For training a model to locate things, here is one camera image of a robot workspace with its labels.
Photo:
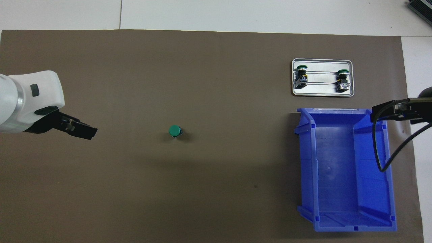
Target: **blue plastic container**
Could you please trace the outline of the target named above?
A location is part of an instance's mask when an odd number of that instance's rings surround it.
[[[297,109],[302,205],[316,231],[396,231],[391,168],[381,173],[367,109]],[[377,124],[381,161],[390,156],[386,121]]]

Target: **silver tray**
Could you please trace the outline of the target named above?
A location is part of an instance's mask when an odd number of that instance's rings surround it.
[[[307,65],[308,85],[295,89],[294,82],[297,78],[297,67]],[[350,89],[338,93],[335,82],[337,72],[341,69],[348,69],[347,77]],[[292,93],[296,96],[334,96],[351,97],[354,95],[353,63],[349,60],[327,60],[327,59],[303,59],[296,58],[292,61]]]

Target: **white tile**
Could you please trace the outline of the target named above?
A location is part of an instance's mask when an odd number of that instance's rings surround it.
[[[0,31],[118,29],[121,0],[0,0]]]
[[[408,97],[417,97],[423,89],[432,86],[432,37],[402,37],[402,49]],[[424,125],[425,123],[412,125],[411,132]],[[425,243],[432,243],[432,207],[429,206],[432,201],[431,137],[432,128],[413,140]]]
[[[432,35],[407,0],[123,0],[122,29]]]

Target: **brown table surface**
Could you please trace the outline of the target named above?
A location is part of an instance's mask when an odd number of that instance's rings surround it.
[[[294,58],[351,60],[355,95],[293,96]],[[406,98],[400,37],[3,31],[0,73],[42,70],[99,131],[0,134],[2,243],[423,241],[412,144],[393,166],[397,232],[317,233],[296,210],[296,108]],[[388,127],[394,150],[410,127]]]

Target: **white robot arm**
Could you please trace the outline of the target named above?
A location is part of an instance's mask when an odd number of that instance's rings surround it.
[[[60,112],[63,90],[57,74],[0,74],[0,132],[43,133],[51,128],[69,135],[91,139],[97,129]]]

